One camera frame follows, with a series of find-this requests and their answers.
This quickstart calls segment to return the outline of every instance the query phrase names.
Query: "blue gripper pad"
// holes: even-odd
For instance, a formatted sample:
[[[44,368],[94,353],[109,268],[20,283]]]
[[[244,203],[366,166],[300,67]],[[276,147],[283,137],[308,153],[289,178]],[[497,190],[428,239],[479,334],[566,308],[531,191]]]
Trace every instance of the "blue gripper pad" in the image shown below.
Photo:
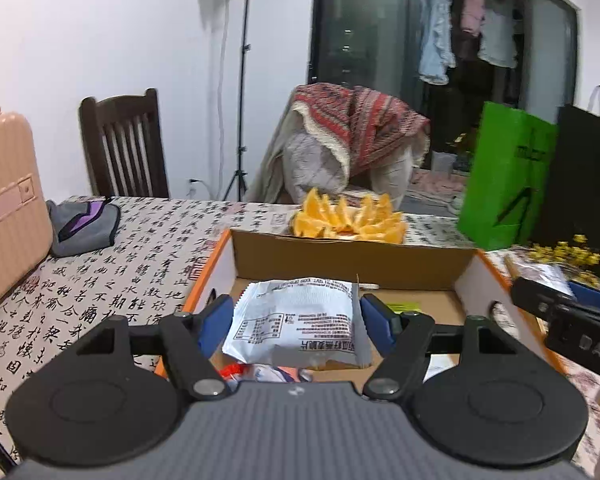
[[[599,290],[576,282],[569,282],[569,288],[575,294],[579,304],[600,308]]]
[[[394,348],[395,340],[402,332],[400,316],[373,294],[365,294],[360,298],[360,309],[369,339],[380,355],[386,357]]]
[[[234,300],[228,294],[222,294],[198,316],[203,318],[198,334],[198,346],[202,355],[209,359],[229,333],[234,318]]]

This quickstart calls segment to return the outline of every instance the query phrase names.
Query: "snack packet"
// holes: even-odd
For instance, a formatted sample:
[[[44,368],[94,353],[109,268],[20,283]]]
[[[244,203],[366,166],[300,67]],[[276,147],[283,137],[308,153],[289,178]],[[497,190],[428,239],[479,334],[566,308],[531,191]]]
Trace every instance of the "snack packet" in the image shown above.
[[[242,381],[257,383],[310,383],[313,380],[311,370],[287,368],[271,365],[244,365],[234,363],[218,372],[232,391],[238,389]]]
[[[251,283],[235,306],[222,352],[247,364],[369,366],[358,285],[322,278]]]

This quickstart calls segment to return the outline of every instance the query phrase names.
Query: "cardboard box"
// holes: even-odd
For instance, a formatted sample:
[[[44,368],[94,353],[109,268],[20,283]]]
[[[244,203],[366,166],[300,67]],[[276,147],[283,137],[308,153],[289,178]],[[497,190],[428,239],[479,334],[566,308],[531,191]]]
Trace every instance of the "cardboard box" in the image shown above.
[[[488,316],[499,301],[520,330],[529,349],[559,370],[555,355],[542,345],[535,318],[515,307],[509,283],[487,256],[475,249],[295,238],[240,230],[225,231],[187,298],[184,310],[199,312],[210,298],[230,294],[234,301],[251,282],[329,278],[375,283],[372,292],[385,303],[417,302],[441,324],[463,324],[469,314]],[[328,369],[315,381],[353,381],[360,390],[381,361],[373,349],[373,364],[364,369]],[[220,349],[211,362],[218,369],[232,362]],[[162,362],[156,373],[166,376]]]

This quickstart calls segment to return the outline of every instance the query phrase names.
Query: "orange slice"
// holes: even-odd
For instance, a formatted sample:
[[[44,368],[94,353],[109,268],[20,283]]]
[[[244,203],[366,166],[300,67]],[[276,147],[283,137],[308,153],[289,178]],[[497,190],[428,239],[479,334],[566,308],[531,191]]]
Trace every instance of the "orange slice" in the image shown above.
[[[340,219],[338,218],[338,215],[336,215],[336,212],[333,210],[333,207],[331,206],[331,200],[329,199],[329,195],[322,196],[322,204],[321,205],[322,205],[323,216],[325,216],[327,218],[327,220],[329,221],[329,224],[331,225],[331,227],[334,230],[339,231],[341,229]]]
[[[336,206],[336,216],[338,217],[338,222],[340,223],[341,229],[343,231],[351,228],[351,216],[349,215],[349,206],[347,206],[347,199],[343,196],[340,197],[340,201]]]
[[[307,194],[302,205],[302,210],[311,218],[328,222],[328,219],[322,214],[322,207],[320,198],[318,197],[318,190],[315,187]]]
[[[407,224],[401,222],[396,227],[389,229],[384,234],[384,241],[390,244],[402,244],[404,242],[404,233],[407,231]]]
[[[389,218],[392,211],[391,199],[389,198],[389,195],[385,193],[378,200],[378,204],[376,204],[376,215],[374,216],[373,223],[377,224],[378,222]]]
[[[359,234],[354,239],[363,242],[384,242],[384,233]]]
[[[368,224],[360,228],[360,234],[385,233],[389,229],[396,227],[402,221],[402,213],[393,213],[377,224]]]
[[[305,238],[315,238],[325,228],[330,228],[327,222],[311,218],[304,211],[298,211],[294,218],[294,235]]]
[[[338,233],[333,229],[327,229],[322,232],[322,238],[338,238]]]
[[[353,230],[355,232],[360,232],[360,228],[365,225],[371,223],[374,217],[374,199],[370,194],[365,195],[362,199],[362,204],[360,206],[360,211],[356,215],[356,218],[353,221]]]

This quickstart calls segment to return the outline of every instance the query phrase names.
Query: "red patterned cloth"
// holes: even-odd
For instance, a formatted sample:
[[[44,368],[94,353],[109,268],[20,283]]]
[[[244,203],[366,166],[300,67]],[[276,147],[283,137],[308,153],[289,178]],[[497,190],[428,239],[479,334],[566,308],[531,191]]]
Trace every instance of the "red patterned cloth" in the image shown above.
[[[414,159],[428,150],[429,120],[400,99],[376,90],[316,83],[297,87],[294,102],[306,106],[320,136],[329,137],[328,147],[346,156],[351,176],[403,147],[411,136],[415,136]]]

